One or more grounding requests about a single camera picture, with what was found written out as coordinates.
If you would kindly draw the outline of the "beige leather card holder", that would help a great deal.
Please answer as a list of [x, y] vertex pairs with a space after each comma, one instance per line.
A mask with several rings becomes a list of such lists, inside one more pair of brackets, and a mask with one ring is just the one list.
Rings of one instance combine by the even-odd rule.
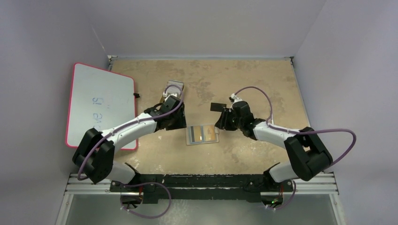
[[185, 134], [187, 145], [219, 142], [219, 130], [213, 124], [188, 126], [185, 130]]

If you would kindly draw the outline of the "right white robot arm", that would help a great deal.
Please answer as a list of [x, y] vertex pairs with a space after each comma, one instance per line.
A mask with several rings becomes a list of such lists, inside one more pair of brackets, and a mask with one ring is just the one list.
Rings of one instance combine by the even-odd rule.
[[225, 104], [211, 103], [210, 110], [221, 113], [215, 124], [218, 129], [240, 130], [246, 137], [286, 150], [289, 160], [277, 163], [264, 172], [263, 184], [270, 191], [276, 190], [286, 180], [309, 181], [333, 162], [326, 146], [310, 127], [288, 130], [273, 126], [264, 119], [255, 118], [245, 101], [235, 102], [231, 108]]

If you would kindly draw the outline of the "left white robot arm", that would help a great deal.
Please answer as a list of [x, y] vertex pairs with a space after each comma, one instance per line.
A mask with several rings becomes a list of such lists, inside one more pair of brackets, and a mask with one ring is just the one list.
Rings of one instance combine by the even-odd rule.
[[79, 167], [78, 180], [89, 179], [97, 184], [104, 179], [117, 181], [129, 192], [140, 185], [137, 171], [127, 163], [114, 160], [115, 154], [127, 144], [159, 130], [186, 127], [184, 102], [170, 95], [162, 103], [147, 108], [136, 118], [114, 128], [98, 131], [91, 128], [84, 134], [73, 158]]

